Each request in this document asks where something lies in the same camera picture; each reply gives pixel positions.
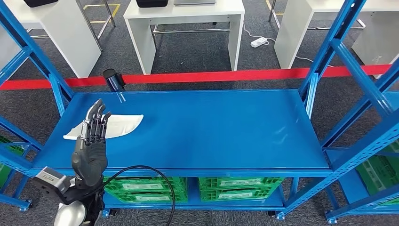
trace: green plastic crate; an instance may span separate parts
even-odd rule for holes
[[[266,199],[277,186],[265,186],[256,188],[240,189],[216,189],[200,191],[201,201],[226,201],[226,200],[244,200],[244,199]]]
[[[198,178],[200,190],[278,186],[284,178]]]
[[[0,143],[7,144],[11,143],[11,141],[3,136],[0,136]],[[8,149],[19,156],[21,156],[24,153],[24,149],[20,146],[9,146]],[[5,182],[7,181],[10,172],[11,172],[10,167],[0,163],[0,189],[4,186]]]
[[[175,192],[187,190],[187,178],[168,178]],[[115,178],[105,186],[106,191],[170,190],[163,177]]]
[[[121,202],[172,202],[171,191],[117,191],[109,192]],[[176,202],[188,202],[187,190],[175,192]]]
[[[399,142],[386,146],[382,151],[399,153]],[[370,195],[399,184],[399,158],[376,155],[356,167]],[[399,198],[380,205],[399,204]]]

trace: crate label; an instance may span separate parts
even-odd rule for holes
[[[260,178],[248,180],[222,180],[220,186],[237,186],[237,185],[259,185],[261,184]]]
[[[220,194],[219,199],[236,199],[236,198],[249,198],[252,197],[252,192],[239,193],[239,194]]]
[[[363,162],[363,166],[365,167],[368,176],[373,181],[374,185],[377,187],[379,191],[385,190],[386,187],[384,186],[381,179],[378,177],[377,173],[375,172],[374,168],[371,166],[368,160]]]
[[[169,201],[169,196],[136,196],[137,201]]]
[[[141,189],[163,189],[162,184],[146,184],[146,185],[131,185],[122,184],[124,189],[141,190]]]

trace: red tape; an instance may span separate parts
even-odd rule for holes
[[[367,75],[383,74],[391,65],[366,65],[362,66]],[[172,82],[209,82],[209,81],[255,81],[279,79],[303,79],[309,68],[247,70],[236,72],[203,72],[203,73],[174,73],[152,75],[123,75],[127,84],[138,83],[172,83]],[[350,76],[344,66],[328,67],[323,78]],[[102,76],[87,79],[65,79],[70,87],[101,86],[106,85]],[[0,86],[0,90],[21,89],[50,89],[51,85],[46,79],[40,80],[10,80]]]

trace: white napkin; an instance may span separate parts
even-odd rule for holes
[[[144,115],[117,115],[109,117],[105,138],[120,137],[126,135],[137,128],[143,120]],[[71,131],[64,135],[64,139],[76,140],[82,133],[82,122]]]

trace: robot finger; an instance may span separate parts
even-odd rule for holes
[[[108,112],[107,114],[104,115],[102,123],[101,123],[101,135],[100,135],[100,141],[105,142],[105,134],[107,132],[107,123],[108,119],[111,116],[111,112]]]
[[[103,121],[103,112],[105,110],[105,105],[101,105],[98,108],[97,116],[96,116],[96,129],[94,131],[94,137],[96,142],[100,142],[100,135],[101,135],[101,126]]]
[[[85,120],[92,120],[94,119],[95,115],[98,112],[98,109],[103,105],[103,101],[98,99],[88,110],[86,114]]]

